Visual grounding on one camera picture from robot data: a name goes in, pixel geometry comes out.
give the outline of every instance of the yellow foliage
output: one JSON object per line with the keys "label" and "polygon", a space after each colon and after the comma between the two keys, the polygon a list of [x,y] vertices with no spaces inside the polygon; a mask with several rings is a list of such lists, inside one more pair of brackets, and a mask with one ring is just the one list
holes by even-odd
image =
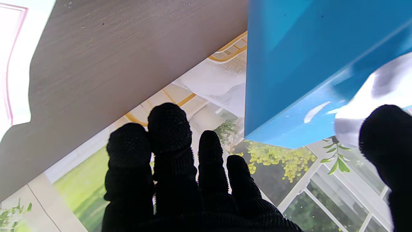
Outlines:
{"label": "yellow foliage", "polygon": [[312,154],[306,147],[298,149],[288,149],[273,145],[249,141],[248,153],[251,159],[248,165],[251,174],[256,171],[256,163],[262,163],[265,166],[282,164],[285,170],[285,177],[292,183],[296,176],[301,175],[301,171],[308,171],[308,161],[316,160],[316,156]]}

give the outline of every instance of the wooden board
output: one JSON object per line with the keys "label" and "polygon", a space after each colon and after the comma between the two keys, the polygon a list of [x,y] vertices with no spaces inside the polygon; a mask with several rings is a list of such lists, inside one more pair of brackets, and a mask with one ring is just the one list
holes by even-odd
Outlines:
{"label": "wooden board", "polygon": [[247,30],[247,0],[57,0],[32,120],[0,144],[0,201]]}

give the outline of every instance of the black glove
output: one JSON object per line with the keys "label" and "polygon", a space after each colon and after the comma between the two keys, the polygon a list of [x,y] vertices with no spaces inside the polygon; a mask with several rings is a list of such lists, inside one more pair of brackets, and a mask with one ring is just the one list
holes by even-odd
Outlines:
{"label": "black glove", "polygon": [[389,206],[394,231],[411,231],[412,117],[394,105],[377,108],[360,128],[359,148],[392,190]]}
{"label": "black glove", "polygon": [[[148,118],[148,130],[128,123],[110,135],[103,232],[277,231],[301,229],[262,199],[240,156],[227,158],[232,194],[222,166],[222,147],[213,131],[199,141],[199,184],[186,114],[165,103]],[[149,165],[154,153],[154,175]],[[156,194],[156,214],[152,197]]]}

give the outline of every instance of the green leaf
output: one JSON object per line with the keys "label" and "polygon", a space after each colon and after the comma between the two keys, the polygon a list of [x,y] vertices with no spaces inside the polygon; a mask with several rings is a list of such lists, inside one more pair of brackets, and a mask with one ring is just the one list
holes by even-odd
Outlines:
{"label": "green leaf", "polygon": [[343,159],[343,161],[345,161],[345,162],[349,162],[349,161],[350,161],[350,160],[346,159],[346,157],[344,157],[343,155],[341,155],[341,154],[339,154],[339,153],[338,153],[338,155],[339,155],[339,157],[340,157],[341,159]]}
{"label": "green leaf", "polygon": [[327,163],[327,162],[331,162],[332,160],[331,160],[331,158],[330,159],[323,159],[323,160],[321,160],[321,163]]}
{"label": "green leaf", "polygon": [[323,148],[325,148],[325,149],[328,149],[328,148],[330,148],[331,146],[333,146],[334,144],[331,144],[331,145],[328,145],[328,146],[324,146]]}
{"label": "green leaf", "polygon": [[342,145],[339,145],[339,148],[341,148],[341,149],[343,149],[343,150],[347,150],[347,151],[350,151],[350,150],[352,150],[352,149],[350,149],[350,148],[347,148],[347,147],[344,147],[344,146],[342,146]]}
{"label": "green leaf", "polygon": [[351,170],[349,170],[349,168],[346,166],[346,164],[339,158],[337,158],[337,161],[339,163],[339,170],[341,172],[347,172],[349,173]]}
{"label": "green leaf", "polygon": [[337,161],[335,162],[335,164],[333,165],[332,169],[330,170],[330,172],[328,173],[328,175],[331,175],[332,173],[334,173],[337,169]]}
{"label": "green leaf", "polygon": [[336,150],[336,147],[330,149],[329,151],[327,151],[326,153],[331,153],[332,151]]}

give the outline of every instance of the glove finger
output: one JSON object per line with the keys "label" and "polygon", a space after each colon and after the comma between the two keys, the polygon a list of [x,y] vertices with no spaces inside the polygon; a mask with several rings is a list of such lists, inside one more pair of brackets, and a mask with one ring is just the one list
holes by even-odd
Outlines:
{"label": "glove finger", "polygon": [[104,199],[110,201],[102,231],[128,230],[153,216],[154,184],[149,162],[150,143],[145,129],[128,123],[110,135],[109,170]]}
{"label": "glove finger", "polygon": [[153,108],[148,122],[157,181],[156,214],[199,211],[201,199],[186,113],[175,104],[164,103]]}
{"label": "glove finger", "polygon": [[227,171],[239,213],[247,219],[254,219],[264,213],[281,213],[278,209],[262,199],[262,195],[253,178],[250,176],[245,160],[237,155],[227,158]]}
{"label": "glove finger", "polygon": [[232,195],[241,217],[252,220],[263,228],[281,231],[302,231],[292,221],[286,219],[271,203],[262,199],[262,195],[245,160],[237,155],[227,158],[227,172]]}
{"label": "glove finger", "polygon": [[[412,117],[395,105],[375,109],[363,122],[359,149],[375,165],[380,177],[392,191],[404,187],[402,176],[412,161]],[[402,162],[394,159],[396,154]]]}
{"label": "glove finger", "polygon": [[235,212],[236,204],[228,193],[223,149],[218,135],[206,130],[199,141],[199,189],[208,211]]}

